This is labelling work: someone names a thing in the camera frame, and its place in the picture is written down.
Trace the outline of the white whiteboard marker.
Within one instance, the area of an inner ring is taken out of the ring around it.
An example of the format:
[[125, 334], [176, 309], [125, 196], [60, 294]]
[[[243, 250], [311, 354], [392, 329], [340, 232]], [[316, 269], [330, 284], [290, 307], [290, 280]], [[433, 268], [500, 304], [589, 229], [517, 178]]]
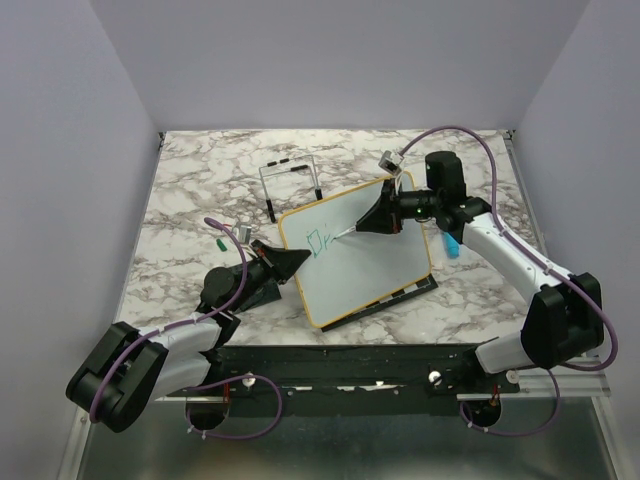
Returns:
[[344, 236], [346, 236], [346, 235], [348, 235], [350, 233], [353, 233], [355, 231], [356, 231], [356, 226], [351, 226], [351, 227], [347, 228], [346, 230], [340, 232], [339, 234], [335, 235], [333, 240], [337, 240], [337, 239], [339, 239], [341, 237], [344, 237]]

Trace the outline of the yellow framed whiteboard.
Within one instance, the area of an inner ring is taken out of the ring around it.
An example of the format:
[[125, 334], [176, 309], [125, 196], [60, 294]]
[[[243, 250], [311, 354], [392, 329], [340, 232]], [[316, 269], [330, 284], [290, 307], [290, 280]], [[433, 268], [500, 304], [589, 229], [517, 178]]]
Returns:
[[425, 228], [408, 222], [398, 234], [343, 232], [378, 199], [376, 179], [283, 213], [278, 229], [288, 250], [310, 256], [295, 274], [304, 311], [315, 328], [327, 328], [400, 293], [432, 289]]

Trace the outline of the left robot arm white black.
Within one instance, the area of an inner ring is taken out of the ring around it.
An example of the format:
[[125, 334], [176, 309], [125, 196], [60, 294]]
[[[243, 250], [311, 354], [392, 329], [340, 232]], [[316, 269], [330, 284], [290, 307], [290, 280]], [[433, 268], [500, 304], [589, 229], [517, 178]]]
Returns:
[[119, 433], [159, 397], [190, 387], [214, 393], [222, 372], [209, 357], [239, 327], [237, 312], [268, 285], [286, 283], [310, 255], [255, 240], [243, 262], [205, 275], [199, 304], [186, 319], [146, 329], [112, 324], [67, 384], [67, 399]]

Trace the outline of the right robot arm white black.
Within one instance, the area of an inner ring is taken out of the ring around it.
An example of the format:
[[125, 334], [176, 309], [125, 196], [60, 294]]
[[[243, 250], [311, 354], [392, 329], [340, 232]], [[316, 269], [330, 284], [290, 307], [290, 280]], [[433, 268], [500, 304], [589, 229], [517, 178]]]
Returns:
[[356, 222], [356, 231], [395, 235], [407, 220], [434, 220], [441, 231], [488, 261], [528, 304], [520, 331], [476, 347], [461, 365], [460, 379], [467, 389], [483, 391], [497, 373], [510, 369], [551, 369], [603, 343], [604, 325], [596, 312], [601, 290], [592, 275], [573, 275], [557, 267], [499, 225], [485, 200], [468, 195], [455, 153], [426, 156], [424, 190], [403, 191], [401, 162], [400, 155], [383, 153], [379, 165], [390, 177]]

